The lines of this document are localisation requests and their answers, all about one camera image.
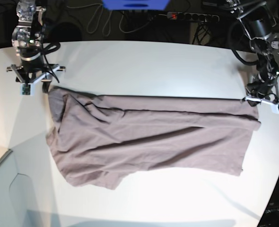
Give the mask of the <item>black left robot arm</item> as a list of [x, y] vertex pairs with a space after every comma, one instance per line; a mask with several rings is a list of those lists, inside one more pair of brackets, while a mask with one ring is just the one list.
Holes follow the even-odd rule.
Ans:
[[[279, 33], [274, 31], [277, 23], [267, 1], [228, 0], [222, 8], [235, 16], [227, 33], [229, 48], [242, 64], [255, 66], [258, 71], [246, 85], [243, 100], [250, 106], [268, 104], [274, 113], [279, 113]], [[232, 32], [237, 25], [249, 39], [250, 49], [257, 54], [256, 61], [246, 61], [237, 53], [232, 41]]]

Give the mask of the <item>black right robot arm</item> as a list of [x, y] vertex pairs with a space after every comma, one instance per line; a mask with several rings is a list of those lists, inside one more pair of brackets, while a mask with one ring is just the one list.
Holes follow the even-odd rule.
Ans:
[[7, 67], [7, 71], [16, 74], [21, 95], [31, 96], [39, 82], [43, 83], [42, 92], [47, 94], [52, 80], [59, 80], [55, 72], [65, 70], [65, 67], [59, 64], [50, 64], [46, 58], [46, 55], [59, 50], [61, 44], [50, 43], [44, 47], [45, 12], [45, 1], [20, 0], [17, 3], [18, 24], [12, 33], [11, 41], [21, 64], [12, 64]]

